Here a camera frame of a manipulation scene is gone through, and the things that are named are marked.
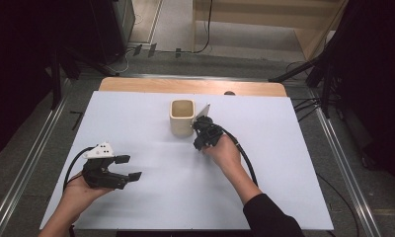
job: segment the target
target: metal rail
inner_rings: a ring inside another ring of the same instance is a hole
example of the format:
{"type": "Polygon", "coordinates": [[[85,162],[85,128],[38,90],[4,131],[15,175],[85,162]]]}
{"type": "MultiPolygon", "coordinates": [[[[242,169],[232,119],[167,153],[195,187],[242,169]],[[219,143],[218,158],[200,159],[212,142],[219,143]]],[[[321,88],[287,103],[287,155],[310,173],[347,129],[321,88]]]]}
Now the metal rail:
{"type": "Polygon", "coordinates": [[[20,197],[25,190],[26,185],[31,178],[32,173],[37,165],[37,162],[43,152],[43,149],[58,121],[62,109],[65,106],[69,90],[71,88],[71,82],[69,79],[66,79],[64,82],[63,92],[64,95],[62,100],[57,105],[54,111],[51,111],[34,143],[32,146],[31,151],[29,152],[28,156],[26,157],[25,163],[23,164],[22,168],[19,171],[15,181],[13,182],[12,187],[10,188],[9,192],[4,196],[3,200],[0,204],[0,236],[3,234],[4,229],[7,226],[7,223],[12,216],[20,197]]]}
{"type": "MultiPolygon", "coordinates": [[[[312,91],[310,92],[312,97],[317,97],[312,91]]],[[[321,109],[317,109],[317,116],[324,129],[324,133],[330,143],[334,157],[336,158],[337,165],[342,172],[343,179],[345,180],[346,187],[348,188],[349,194],[354,202],[355,209],[361,224],[363,225],[364,232],[368,237],[380,237],[380,231],[378,225],[373,217],[372,211],[364,197],[360,186],[357,183],[356,177],[352,168],[346,158],[345,152],[343,151],[342,145],[337,138],[336,132],[333,129],[331,121],[324,116],[321,109]]]]}

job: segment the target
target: person's wrist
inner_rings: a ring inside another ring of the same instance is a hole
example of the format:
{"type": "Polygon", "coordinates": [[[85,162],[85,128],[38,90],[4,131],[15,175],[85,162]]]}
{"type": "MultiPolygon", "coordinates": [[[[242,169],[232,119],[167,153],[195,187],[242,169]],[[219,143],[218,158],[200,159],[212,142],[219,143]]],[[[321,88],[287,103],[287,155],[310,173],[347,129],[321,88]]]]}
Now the person's wrist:
{"type": "Polygon", "coordinates": [[[237,175],[244,171],[243,166],[239,162],[229,162],[221,166],[222,173],[227,177],[237,175]]]}

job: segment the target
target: wooden table edge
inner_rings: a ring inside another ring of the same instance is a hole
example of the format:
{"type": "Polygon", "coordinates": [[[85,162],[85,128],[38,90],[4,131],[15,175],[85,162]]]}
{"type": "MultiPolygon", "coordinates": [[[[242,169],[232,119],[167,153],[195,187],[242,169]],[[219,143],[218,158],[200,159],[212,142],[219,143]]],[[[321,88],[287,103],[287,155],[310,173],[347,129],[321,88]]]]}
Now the wooden table edge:
{"type": "Polygon", "coordinates": [[[208,95],[223,95],[230,91],[237,96],[287,97],[280,83],[208,79],[107,77],[102,80],[99,91],[208,95]]]}

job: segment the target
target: white tabletop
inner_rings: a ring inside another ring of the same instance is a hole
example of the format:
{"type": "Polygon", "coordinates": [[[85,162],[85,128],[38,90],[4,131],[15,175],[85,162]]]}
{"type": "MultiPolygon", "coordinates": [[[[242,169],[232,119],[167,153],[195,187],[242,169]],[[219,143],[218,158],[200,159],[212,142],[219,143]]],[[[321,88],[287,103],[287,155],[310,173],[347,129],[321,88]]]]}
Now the white tabletop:
{"type": "MultiPolygon", "coordinates": [[[[249,229],[233,187],[209,157],[195,150],[196,136],[171,133],[169,107],[177,99],[195,100],[197,111],[211,103],[209,116],[238,138],[262,191],[302,229],[333,229],[289,98],[131,92],[94,93],[40,228],[59,202],[75,155],[108,141],[116,155],[131,156],[127,164],[111,165],[111,172],[142,176],[124,190],[97,199],[76,228],[249,229]]],[[[84,163],[80,159],[72,175],[84,163]]]]}

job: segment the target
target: ceramic cup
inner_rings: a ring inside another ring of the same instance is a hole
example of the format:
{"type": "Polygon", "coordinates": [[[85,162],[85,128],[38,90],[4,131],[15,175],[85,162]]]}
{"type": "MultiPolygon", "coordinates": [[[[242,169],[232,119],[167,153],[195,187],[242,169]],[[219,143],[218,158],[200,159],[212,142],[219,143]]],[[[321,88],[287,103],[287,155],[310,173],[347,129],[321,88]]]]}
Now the ceramic cup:
{"type": "Polygon", "coordinates": [[[170,104],[170,126],[177,136],[194,134],[192,122],[195,117],[195,101],[175,100],[170,104]]]}

